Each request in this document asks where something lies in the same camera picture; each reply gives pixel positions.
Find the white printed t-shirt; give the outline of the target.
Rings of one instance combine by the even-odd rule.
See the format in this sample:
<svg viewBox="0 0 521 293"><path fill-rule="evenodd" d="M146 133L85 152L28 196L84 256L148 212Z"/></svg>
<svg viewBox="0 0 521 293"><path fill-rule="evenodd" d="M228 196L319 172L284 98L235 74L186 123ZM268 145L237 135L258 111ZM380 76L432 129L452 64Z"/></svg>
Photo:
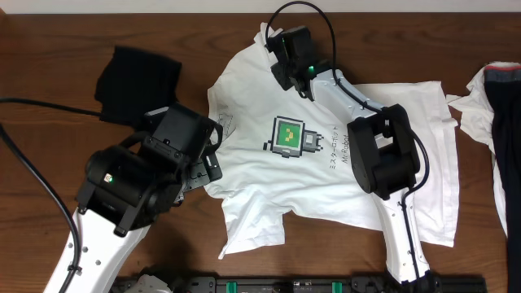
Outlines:
<svg viewBox="0 0 521 293"><path fill-rule="evenodd" d="M357 184L346 126L323 106L283 90L270 71L267 24L237 53L208 90L209 115L223 128L217 150L222 177L206 186L222 201L227 230L223 254L282 245L282 217L338 221L379 230L372 198ZM459 179L451 117L438 81L366 84L362 93L407 111L430 164L414 197L422 241L452 246L458 223Z"/></svg>

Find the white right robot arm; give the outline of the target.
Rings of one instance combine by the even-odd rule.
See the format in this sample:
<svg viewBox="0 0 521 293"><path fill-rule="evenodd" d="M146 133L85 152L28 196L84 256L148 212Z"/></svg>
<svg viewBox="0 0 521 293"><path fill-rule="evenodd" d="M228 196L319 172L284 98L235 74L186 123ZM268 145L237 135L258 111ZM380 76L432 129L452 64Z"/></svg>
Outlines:
<svg viewBox="0 0 521 293"><path fill-rule="evenodd" d="M435 291L412 210L414 193L424 184L416 175L428 174L430 162L406 110L367 98L327 63L278 61L271 72L284 90L294 88L347 125L352 171L377 208L392 286L399 292Z"/></svg>

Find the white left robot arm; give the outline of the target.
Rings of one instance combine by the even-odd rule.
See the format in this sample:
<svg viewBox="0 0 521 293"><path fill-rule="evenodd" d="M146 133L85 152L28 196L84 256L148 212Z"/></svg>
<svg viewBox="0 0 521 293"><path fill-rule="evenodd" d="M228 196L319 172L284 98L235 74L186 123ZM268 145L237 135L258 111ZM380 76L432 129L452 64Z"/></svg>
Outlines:
<svg viewBox="0 0 521 293"><path fill-rule="evenodd" d="M95 152L77 194L73 230L45 290L110 291L158 216L179 206L187 191L221 178L213 132L222 128L141 131Z"/></svg>

